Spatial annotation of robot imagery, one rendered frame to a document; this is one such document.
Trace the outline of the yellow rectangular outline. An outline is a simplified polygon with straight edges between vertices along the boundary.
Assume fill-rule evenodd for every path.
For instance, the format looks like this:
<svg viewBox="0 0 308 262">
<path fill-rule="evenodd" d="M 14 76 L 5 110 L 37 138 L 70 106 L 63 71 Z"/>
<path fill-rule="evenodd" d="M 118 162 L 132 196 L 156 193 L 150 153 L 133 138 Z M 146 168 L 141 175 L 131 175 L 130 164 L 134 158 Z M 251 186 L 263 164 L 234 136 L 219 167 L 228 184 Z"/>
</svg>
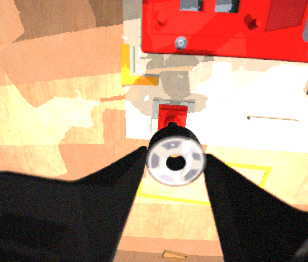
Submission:
<svg viewBox="0 0 308 262">
<path fill-rule="evenodd" d="M 233 162 L 228 162 L 227 163 L 230 166 L 233 167 L 240 167 L 240 168 L 248 168 L 248 169 L 255 169 L 255 170 L 263 170 L 266 171 L 261 182 L 260 182 L 260 187 L 264 187 L 266 180 L 272 171 L 272 167 L 263 167 L 263 166 L 256 166 L 256 165 L 249 165 L 249 164 L 240 164 L 240 163 L 233 163 Z M 210 203 L 207 202 L 200 202 L 200 201 L 193 201 L 193 200 L 187 200 L 187 199 L 180 199 L 180 198 L 173 198 L 173 197 L 166 197 L 166 196 L 159 196 L 159 195 L 151 195 L 151 194 L 144 194 L 141 193 L 141 185 L 142 181 L 140 184 L 140 187 L 137 192 L 137 196 L 143 196 L 143 197 L 150 197 L 150 198 L 157 198 L 157 199 L 164 199 L 164 200 L 171 200 L 171 201 L 178 201 L 178 202 L 185 202 L 185 203 L 191 203 L 191 204 L 198 204 L 198 205 L 210 205 Z"/>
</svg>

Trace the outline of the black tyre with white wheel rim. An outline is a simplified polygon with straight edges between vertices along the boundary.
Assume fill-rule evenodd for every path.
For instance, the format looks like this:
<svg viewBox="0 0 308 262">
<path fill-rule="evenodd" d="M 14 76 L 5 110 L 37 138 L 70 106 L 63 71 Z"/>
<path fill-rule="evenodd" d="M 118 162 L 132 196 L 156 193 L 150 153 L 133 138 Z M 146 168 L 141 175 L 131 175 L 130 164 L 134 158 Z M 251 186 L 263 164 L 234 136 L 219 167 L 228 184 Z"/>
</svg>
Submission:
<svg viewBox="0 0 308 262">
<path fill-rule="evenodd" d="M 150 139 L 146 168 L 160 184 L 169 187 L 189 184 L 202 176 L 206 164 L 207 156 L 198 137 L 186 127 L 167 126 Z"/>
</svg>

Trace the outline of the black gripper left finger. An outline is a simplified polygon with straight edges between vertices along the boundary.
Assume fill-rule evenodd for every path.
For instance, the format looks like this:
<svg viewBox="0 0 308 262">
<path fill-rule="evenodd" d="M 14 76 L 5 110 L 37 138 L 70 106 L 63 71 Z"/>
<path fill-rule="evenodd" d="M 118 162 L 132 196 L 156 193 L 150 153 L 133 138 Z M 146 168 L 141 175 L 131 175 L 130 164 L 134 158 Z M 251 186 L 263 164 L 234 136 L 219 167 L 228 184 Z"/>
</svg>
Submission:
<svg viewBox="0 0 308 262">
<path fill-rule="evenodd" d="M 113 262 L 140 187 L 147 146 L 76 180 L 0 171 L 7 211 L 74 228 L 83 262 Z"/>
</svg>

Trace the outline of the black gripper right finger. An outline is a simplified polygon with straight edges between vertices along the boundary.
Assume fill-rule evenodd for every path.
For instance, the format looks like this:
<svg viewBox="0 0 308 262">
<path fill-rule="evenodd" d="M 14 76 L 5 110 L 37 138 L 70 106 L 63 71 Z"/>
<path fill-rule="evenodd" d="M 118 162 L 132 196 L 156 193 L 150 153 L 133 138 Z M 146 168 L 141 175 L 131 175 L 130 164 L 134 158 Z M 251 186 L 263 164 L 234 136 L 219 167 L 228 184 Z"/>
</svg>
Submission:
<svg viewBox="0 0 308 262">
<path fill-rule="evenodd" d="M 206 153 L 204 184 L 224 262 L 303 262 L 308 210 L 291 206 Z"/>
</svg>

